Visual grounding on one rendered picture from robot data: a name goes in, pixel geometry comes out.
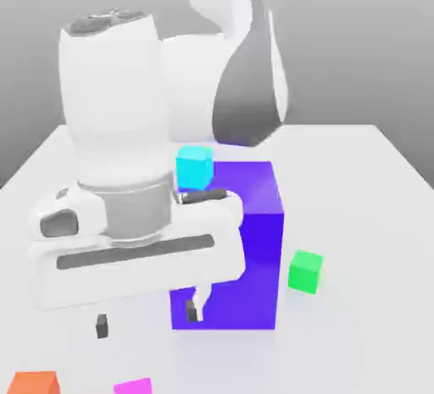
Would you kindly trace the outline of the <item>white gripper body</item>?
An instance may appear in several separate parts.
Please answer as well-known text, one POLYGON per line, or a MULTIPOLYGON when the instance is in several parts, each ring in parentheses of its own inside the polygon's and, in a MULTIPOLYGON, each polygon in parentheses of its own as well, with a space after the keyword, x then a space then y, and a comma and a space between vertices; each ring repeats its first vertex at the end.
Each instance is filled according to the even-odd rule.
POLYGON ((234 192, 184 192, 172 221, 144 240, 103 234, 103 205, 84 199, 84 232, 45 237, 36 225, 29 251, 31 287, 42 310, 90 305, 147 291, 208 289, 238 280, 246 268, 240 227, 242 199, 234 192))

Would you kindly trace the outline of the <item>small magenta cube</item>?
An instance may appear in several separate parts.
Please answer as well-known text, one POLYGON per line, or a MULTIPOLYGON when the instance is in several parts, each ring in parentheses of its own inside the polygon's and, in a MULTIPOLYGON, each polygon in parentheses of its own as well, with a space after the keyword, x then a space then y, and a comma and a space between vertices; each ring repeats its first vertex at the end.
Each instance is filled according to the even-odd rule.
POLYGON ((150 378, 122 382, 114 385, 113 389, 114 394, 153 394, 150 378))

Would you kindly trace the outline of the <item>small green cube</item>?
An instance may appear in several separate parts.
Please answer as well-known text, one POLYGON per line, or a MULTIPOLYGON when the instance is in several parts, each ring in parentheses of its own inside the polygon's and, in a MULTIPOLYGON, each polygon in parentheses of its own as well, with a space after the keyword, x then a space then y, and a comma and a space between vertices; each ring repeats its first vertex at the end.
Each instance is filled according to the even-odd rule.
POLYGON ((322 255, 297 250, 289 265, 288 287, 314 295, 318 289, 323 260, 322 255))

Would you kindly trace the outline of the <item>large purple box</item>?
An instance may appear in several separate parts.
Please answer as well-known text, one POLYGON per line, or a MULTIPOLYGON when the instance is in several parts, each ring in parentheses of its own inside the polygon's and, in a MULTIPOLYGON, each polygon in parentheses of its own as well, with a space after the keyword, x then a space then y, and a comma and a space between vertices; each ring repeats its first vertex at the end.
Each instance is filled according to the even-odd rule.
POLYGON ((270 162, 214 163, 210 189, 225 188, 243 202, 241 238, 246 269, 239 280, 217 284, 203 309, 202 322, 190 322, 186 301, 192 288, 170 293, 174 330, 273 330, 275 328, 284 208, 270 162))

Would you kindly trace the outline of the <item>small orange cube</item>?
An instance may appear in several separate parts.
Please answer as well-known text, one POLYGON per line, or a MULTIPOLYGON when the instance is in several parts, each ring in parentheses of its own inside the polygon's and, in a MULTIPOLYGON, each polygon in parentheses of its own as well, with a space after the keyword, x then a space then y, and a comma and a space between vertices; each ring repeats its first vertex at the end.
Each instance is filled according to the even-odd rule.
POLYGON ((54 371, 16 372, 7 394, 60 394, 54 371))

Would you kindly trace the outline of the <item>small cyan cube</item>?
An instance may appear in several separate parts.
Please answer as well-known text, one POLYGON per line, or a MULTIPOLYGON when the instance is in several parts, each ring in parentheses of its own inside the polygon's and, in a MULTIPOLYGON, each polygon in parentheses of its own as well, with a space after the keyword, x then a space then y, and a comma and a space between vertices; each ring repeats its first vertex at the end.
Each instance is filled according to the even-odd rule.
POLYGON ((182 146, 176 155, 177 184, 186 189, 205 189, 214 177, 213 151, 210 147, 182 146))

